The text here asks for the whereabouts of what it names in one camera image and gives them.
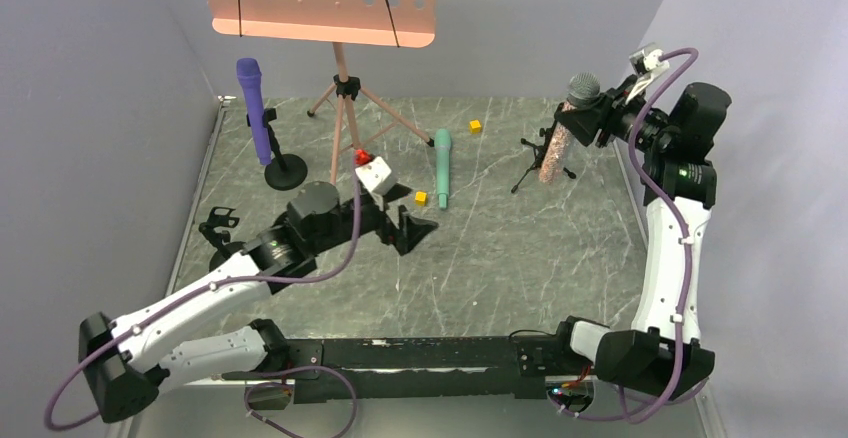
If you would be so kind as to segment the black round-base microphone stand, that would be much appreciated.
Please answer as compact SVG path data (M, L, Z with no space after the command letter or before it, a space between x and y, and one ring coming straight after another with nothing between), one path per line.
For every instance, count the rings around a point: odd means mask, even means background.
M271 122L277 119L274 108L265 108L263 124L268 134L272 160L264 169L264 179L274 190L287 191L298 188L306 179L308 167L296 154L283 153Z

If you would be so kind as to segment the purple microphone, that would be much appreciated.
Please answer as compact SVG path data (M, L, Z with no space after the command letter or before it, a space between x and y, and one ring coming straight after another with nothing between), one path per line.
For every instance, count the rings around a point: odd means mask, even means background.
M262 73L255 58L240 58L236 62L236 75L241 86L247 122L251 130L257 158L262 166L272 161L270 139L264 122L264 99L262 96Z

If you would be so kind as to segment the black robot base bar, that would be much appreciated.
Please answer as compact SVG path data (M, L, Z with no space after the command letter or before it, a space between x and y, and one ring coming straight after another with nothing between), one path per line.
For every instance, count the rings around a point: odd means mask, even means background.
M506 395L544 399L590 362L556 335L292 339L274 378L297 404Z

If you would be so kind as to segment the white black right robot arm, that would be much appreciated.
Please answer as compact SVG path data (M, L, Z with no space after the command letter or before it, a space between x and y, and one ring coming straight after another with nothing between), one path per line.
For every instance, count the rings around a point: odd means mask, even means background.
M698 267L716 201L717 173L707 159L730 96L688 84L673 109L657 109L634 77L560 109L559 124L585 144L613 138L640 151L648 221L647 262L630 326L614 330L570 316L552 332L411 338L397 347L395 391L402 397L510 394L585 402L593 379L675 400L706 382L716 356L701 342Z

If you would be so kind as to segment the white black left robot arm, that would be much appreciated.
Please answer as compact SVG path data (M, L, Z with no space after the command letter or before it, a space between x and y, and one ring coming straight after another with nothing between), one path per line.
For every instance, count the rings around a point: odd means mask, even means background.
M319 254L342 244L352 260L358 239L375 233L401 255L414 246L415 226L405 206L392 220L392 202L411 194L405 185L372 173L354 182L341 201L324 181L306 184L273 224L244 243L190 285L136 312L109 318L96 312L79 325L78 359L104 423L130 418L160 395L224 372L266 373L286 360L285 339L269 320L235 332L192 339L207 322L232 309L272 297L301 280L315 283L338 275L315 275Z

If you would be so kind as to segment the black clip stand at left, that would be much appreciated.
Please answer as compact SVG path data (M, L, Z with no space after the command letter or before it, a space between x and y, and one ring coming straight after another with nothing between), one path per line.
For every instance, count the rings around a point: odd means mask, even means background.
M217 251L226 250L231 241L229 230L240 223L240 218L234 215L235 211L235 208L215 206L206 220L198 225L199 233Z

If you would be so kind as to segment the pink music stand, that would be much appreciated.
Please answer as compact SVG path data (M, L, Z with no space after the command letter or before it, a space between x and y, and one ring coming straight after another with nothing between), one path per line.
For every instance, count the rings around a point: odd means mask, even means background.
M351 138L350 148L362 149L368 139L359 135L355 100L365 96L428 146L429 133L389 106L353 76L347 66L347 44L420 49L436 34L436 0L207 0L213 29L223 35L328 42L333 48L337 73L333 83L307 110L314 116L323 103L336 111L331 170L338 170L345 148L342 134Z

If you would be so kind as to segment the yellow cube near teal microphone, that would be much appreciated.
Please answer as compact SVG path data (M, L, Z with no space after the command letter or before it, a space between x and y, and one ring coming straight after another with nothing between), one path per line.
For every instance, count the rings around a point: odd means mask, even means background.
M428 195L426 192L418 191L415 193L415 203L419 206L425 206L428 202Z

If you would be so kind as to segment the teal green microphone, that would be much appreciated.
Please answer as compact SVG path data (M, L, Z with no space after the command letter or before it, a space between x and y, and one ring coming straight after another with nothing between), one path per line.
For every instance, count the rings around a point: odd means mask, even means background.
M447 129L439 129L434 137L436 152L436 196L441 210L448 208L450 197L450 159L452 137Z

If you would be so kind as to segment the yellow cube at back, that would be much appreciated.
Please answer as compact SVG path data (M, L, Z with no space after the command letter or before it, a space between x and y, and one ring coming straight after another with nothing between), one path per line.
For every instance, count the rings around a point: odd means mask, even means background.
M471 134L477 134L482 131L482 123L479 120L472 120L469 122L469 132Z

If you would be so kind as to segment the black tripod shock-mount stand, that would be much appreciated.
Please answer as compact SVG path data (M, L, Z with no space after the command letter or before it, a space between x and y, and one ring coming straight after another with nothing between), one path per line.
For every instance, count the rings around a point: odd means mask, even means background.
M525 138L520 140L523 146L533 150L533 162L511 188L512 194L518 191L519 186L531 171L537 171L539 181L543 183L549 183L557 170L562 171L569 179L577 178L577 174L564 164L566 152L572 142L572 135L559 123L559 110L563 103L560 103L554 112L554 121L551 126L539 130L539 136L544 139L542 144L531 143Z

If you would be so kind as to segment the aluminium table edge rail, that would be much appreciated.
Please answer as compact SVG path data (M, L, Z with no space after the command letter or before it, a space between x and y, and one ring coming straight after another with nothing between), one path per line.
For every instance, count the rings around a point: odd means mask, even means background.
M196 212L198 210L202 191L205 186L206 178L208 175L208 170L210 167L210 163L213 158L214 150L218 141L219 134L221 132L221 127L223 125L223 121L227 111L230 108L230 104L233 100L235 100L234 96L224 95L219 96L219 106L217 109L217 114L213 123L212 131L210 132L208 139L206 141L206 148L204 150L203 160L201 162L201 167L195 181L195 187L192 194L192 201L190 204L190 208L187 215L187 221L185 223L185 227L183 229L183 233L181 236L181 240L179 243L179 247L177 249L177 253L175 256L175 261L173 267L171 269L171 273L169 276L168 283L165 288L165 297L170 296L176 289L176 283L179 277L179 271L184 261L185 252L190 240L190 236L192 234L193 225L195 222Z

